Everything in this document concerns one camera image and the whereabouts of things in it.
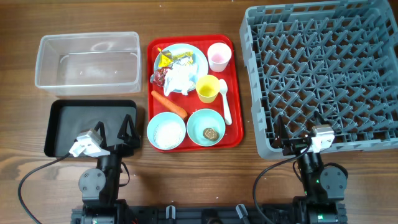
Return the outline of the large white tissue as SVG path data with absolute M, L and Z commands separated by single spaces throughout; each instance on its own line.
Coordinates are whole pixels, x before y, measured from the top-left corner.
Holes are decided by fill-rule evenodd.
M 188 92 L 195 86 L 192 78 L 196 77 L 197 70 L 197 64 L 181 65 L 173 63 L 171 68 L 167 69 L 165 75 L 164 95 L 169 96 L 171 92 L 179 90 L 183 96 L 187 96 Z

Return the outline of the light blue bowl with rice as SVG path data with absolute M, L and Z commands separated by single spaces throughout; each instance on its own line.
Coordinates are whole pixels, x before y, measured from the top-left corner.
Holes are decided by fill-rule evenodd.
M 186 135 L 183 119 L 175 113 L 163 112 L 155 115 L 147 125 L 147 138 L 157 149 L 168 151 L 179 146 Z

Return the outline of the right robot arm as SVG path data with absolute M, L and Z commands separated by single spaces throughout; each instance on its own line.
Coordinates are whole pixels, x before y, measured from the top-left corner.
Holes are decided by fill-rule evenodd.
M 289 138 L 281 116 L 277 119 L 275 146 L 282 148 L 285 156 L 294 160 L 296 176 L 303 185 L 305 195 L 294 197 L 292 203 L 263 206 L 274 223 L 334 223 L 348 222 L 345 197 L 348 171 L 337 163 L 324 163 L 321 152 L 335 139 L 335 132 L 319 112 L 314 112 L 315 125 L 304 139 Z

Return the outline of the red strawberry candy wrapper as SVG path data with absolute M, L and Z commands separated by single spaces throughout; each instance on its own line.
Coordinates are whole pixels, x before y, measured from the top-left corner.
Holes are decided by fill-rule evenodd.
M 150 77 L 150 82 L 159 87 L 163 87 L 165 83 L 165 76 L 168 72 L 168 67 L 157 69 Z

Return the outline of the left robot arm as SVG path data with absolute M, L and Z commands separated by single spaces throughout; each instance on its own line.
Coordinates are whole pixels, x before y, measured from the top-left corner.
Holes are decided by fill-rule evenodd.
M 93 129 L 81 132 L 75 139 L 70 152 L 75 156 L 83 153 L 93 157 L 97 163 L 95 168 L 84 171 L 79 179 L 83 207 L 72 211 L 72 224 L 138 222 L 126 200 L 118 198 L 119 188 L 125 186 L 120 183 L 120 175 L 123 169 L 127 169 L 122 159 L 133 156 L 134 150 L 141 147 L 141 138 L 131 115 L 125 115 L 117 138 L 122 143 L 107 145 L 104 123 L 100 121 Z

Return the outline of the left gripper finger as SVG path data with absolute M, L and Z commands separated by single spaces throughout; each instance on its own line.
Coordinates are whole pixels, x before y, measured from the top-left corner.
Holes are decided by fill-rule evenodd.
M 104 123 L 101 121 L 98 121 L 94 130 L 97 133 L 99 133 L 99 135 L 102 137 L 102 142 L 100 144 L 100 147 L 105 148 L 107 146 L 107 142 L 106 142 L 106 132 L 105 132 L 105 128 L 104 128 Z
M 117 138 L 122 140 L 124 144 L 128 146 L 140 146 L 141 137 L 135 129 L 135 125 L 132 122 L 132 117 L 126 114 L 122 125 L 119 129 Z

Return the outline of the yellow snack wrapper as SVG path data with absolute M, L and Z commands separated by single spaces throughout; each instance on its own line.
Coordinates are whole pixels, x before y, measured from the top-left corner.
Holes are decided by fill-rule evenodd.
M 160 62 L 157 64 L 159 68 L 172 67 L 173 64 L 177 65 L 192 65 L 193 52 L 183 52 L 173 55 L 169 50 L 162 50 L 157 48 L 160 53 Z

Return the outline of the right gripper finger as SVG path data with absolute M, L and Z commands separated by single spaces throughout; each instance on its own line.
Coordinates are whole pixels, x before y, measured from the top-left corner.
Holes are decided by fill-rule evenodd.
M 313 117 L 315 120 L 315 127 L 329 127 L 329 122 L 325 121 L 318 111 L 314 111 Z
M 275 140 L 273 142 L 273 147 L 284 148 L 285 146 L 289 145 L 290 145 L 289 135 L 287 133 L 282 116 L 279 115 L 277 118 L 277 132 L 275 133 Z

